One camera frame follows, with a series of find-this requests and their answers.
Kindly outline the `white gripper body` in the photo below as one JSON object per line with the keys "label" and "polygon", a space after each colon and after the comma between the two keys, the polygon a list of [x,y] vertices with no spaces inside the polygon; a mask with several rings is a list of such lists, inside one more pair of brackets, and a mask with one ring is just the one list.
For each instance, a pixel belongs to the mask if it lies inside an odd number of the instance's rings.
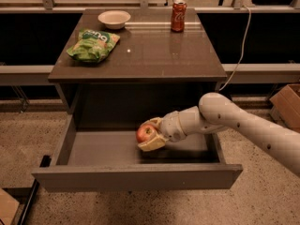
{"label": "white gripper body", "polygon": [[166,139],[173,143],[182,141],[187,136],[181,127],[178,111],[170,112],[162,118],[159,131]]}

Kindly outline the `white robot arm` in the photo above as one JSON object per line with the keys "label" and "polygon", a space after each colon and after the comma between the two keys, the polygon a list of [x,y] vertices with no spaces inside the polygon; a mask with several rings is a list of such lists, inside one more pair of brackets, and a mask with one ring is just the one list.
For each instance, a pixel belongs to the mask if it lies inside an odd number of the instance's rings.
{"label": "white robot arm", "polygon": [[219,93],[207,93],[197,106],[152,118],[136,132],[138,147],[157,150],[191,134],[232,128],[292,173],[300,176],[300,134],[246,112]]}

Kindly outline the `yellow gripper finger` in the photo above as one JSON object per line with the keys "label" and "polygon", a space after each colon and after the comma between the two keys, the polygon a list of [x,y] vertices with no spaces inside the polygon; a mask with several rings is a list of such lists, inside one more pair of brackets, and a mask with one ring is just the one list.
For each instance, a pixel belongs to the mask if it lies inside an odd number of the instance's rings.
{"label": "yellow gripper finger", "polygon": [[168,141],[159,133],[145,134],[137,137],[138,147],[144,152],[150,152],[163,147]]}
{"label": "yellow gripper finger", "polygon": [[151,118],[140,125],[141,129],[159,131],[162,119],[160,117]]}

